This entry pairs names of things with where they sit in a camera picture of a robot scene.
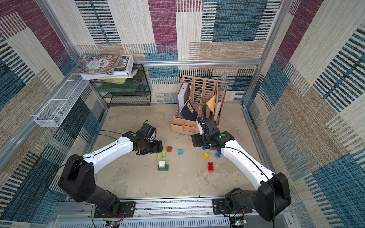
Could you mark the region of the lime green lego brick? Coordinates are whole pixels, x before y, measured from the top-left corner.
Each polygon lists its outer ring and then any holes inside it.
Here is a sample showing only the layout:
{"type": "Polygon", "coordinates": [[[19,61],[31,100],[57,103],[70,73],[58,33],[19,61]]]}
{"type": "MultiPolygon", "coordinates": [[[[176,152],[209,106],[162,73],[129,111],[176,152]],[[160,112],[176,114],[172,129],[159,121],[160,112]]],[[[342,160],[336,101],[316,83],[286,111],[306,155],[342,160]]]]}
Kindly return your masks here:
{"type": "Polygon", "coordinates": [[[165,152],[158,153],[157,157],[158,157],[159,159],[161,159],[161,158],[165,158],[165,157],[166,157],[166,153],[165,153],[165,152]]]}

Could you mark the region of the long blue lego brick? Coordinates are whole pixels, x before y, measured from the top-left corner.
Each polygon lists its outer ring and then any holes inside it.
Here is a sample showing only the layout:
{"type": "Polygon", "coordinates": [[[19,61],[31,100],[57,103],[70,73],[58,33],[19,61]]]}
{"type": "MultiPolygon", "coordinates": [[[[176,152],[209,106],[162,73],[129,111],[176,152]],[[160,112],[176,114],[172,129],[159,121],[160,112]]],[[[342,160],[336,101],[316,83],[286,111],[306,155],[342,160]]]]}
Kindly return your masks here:
{"type": "Polygon", "coordinates": [[[215,157],[216,158],[220,158],[221,157],[221,153],[219,153],[218,151],[216,152],[216,154],[215,154],[215,157]]]}

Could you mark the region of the cream square lego brick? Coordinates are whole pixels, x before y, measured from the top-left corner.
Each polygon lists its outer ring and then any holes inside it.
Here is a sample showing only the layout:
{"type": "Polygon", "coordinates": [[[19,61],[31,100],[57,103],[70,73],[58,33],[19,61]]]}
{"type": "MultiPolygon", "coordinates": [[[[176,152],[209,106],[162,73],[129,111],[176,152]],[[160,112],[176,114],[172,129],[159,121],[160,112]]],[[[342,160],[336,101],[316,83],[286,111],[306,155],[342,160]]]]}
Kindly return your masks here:
{"type": "Polygon", "coordinates": [[[159,161],[158,167],[165,168],[165,161],[159,161]]]}

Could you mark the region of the brown square lego brick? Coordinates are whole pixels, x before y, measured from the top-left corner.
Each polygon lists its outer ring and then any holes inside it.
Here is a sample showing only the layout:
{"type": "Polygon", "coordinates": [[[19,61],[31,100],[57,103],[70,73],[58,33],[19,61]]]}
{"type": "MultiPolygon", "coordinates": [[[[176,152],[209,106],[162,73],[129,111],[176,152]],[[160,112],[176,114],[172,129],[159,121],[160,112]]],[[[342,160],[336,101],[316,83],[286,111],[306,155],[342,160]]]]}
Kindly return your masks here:
{"type": "Polygon", "coordinates": [[[169,153],[171,153],[172,150],[173,150],[173,147],[172,146],[168,146],[167,149],[166,149],[166,151],[169,152],[169,153]]]}

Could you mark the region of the long green lego brick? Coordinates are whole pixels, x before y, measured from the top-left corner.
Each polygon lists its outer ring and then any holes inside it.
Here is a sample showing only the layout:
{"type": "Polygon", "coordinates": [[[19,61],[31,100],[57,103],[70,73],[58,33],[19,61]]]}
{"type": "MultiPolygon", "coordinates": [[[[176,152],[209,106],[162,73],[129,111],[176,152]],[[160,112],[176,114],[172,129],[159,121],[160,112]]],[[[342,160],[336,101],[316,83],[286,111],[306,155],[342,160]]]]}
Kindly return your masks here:
{"type": "Polygon", "coordinates": [[[158,167],[158,169],[157,169],[158,171],[169,171],[169,165],[168,164],[166,164],[164,167],[158,167]]]}

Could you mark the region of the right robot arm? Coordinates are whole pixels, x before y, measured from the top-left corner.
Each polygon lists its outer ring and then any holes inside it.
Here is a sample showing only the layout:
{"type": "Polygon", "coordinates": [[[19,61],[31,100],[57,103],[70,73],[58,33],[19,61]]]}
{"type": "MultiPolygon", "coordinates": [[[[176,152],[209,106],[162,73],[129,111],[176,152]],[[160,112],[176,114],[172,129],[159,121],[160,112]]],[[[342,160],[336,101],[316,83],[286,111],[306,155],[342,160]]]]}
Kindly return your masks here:
{"type": "Polygon", "coordinates": [[[230,213],[253,209],[266,221],[275,217],[291,204],[288,178],[275,173],[249,155],[235,138],[220,132],[211,118],[197,119],[199,133],[192,135],[194,147],[205,146],[233,162],[254,187],[253,192],[235,188],[225,195],[225,209],[230,213]]]}

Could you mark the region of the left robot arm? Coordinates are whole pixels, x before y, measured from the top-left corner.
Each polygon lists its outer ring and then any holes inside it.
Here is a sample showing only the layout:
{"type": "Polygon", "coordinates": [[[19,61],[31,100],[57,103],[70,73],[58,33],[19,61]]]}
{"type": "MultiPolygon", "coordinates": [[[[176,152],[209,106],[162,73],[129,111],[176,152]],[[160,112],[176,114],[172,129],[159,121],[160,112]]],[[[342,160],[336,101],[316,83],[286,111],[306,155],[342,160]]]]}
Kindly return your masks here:
{"type": "Polygon", "coordinates": [[[160,153],[162,142],[157,130],[144,122],[137,132],[126,132],[112,143],[89,154],[70,156],[64,165],[58,185],[76,202],[88,202],[106,215],[120,217],[124,212],[120,199],[96,184],[96,174],[119,157],[135,151],[137,155],[160,153]]]}

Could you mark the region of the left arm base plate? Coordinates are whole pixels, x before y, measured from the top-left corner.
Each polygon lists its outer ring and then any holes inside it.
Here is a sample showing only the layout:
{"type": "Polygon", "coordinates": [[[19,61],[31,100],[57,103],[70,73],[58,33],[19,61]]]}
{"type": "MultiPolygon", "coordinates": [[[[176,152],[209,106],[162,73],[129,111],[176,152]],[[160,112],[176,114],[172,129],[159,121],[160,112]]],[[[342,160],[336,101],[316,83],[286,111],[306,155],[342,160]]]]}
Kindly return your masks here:
{"type": "Polygon", "coordinates": [[[94,218],[131,218],[134,216],[136,207],[135,201],[122,201],[115,203],[112,207],[105,209],[101,206],[96,206],[94,218]]]}

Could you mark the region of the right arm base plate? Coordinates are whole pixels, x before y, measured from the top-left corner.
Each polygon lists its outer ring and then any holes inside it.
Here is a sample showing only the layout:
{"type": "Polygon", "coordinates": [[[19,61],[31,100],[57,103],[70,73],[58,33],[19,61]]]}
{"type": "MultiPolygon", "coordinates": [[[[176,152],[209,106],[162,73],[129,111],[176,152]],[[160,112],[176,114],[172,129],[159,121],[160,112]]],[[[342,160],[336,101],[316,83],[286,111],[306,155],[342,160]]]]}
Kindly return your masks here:
{"type": "Polygon", "coordinates": [[[215,215],[231,215],[239,216],[243,214],[243,210],[246,213],[253,213],[251,208],[237,208],[234,209],[232,206],[228,206],[228,203],[224,198],[213,198],[212,199],[213,213],[215,215]]]}

